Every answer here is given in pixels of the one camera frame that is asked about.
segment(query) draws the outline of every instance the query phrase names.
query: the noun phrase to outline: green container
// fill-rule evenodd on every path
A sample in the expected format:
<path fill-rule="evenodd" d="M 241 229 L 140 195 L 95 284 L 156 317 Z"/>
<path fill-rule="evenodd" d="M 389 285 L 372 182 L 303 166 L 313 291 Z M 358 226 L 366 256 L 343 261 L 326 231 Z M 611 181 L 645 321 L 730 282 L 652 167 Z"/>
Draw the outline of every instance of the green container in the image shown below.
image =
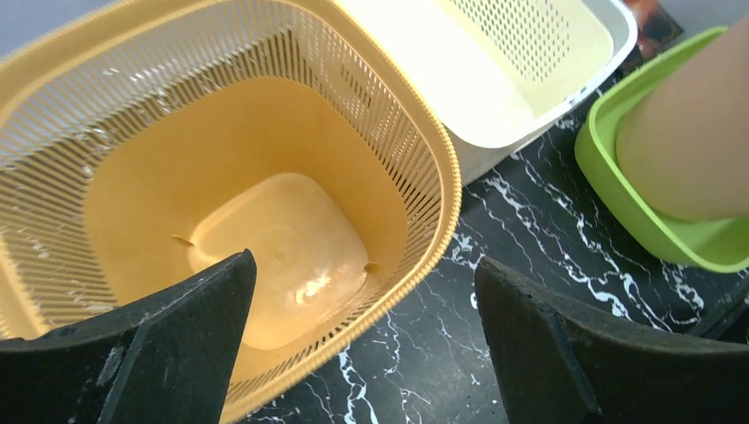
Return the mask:
<path fill-rule="evenodd" d="M 729 273 L 749 267 L 749 217 L 689 223 L 656 212 L 619 170 L 615 150 L 624 115 L 725 30 L 710 29 L 682 42 L 599 98 L 580 130 L 575 156 L 606 207 L 653 256 Z"/>

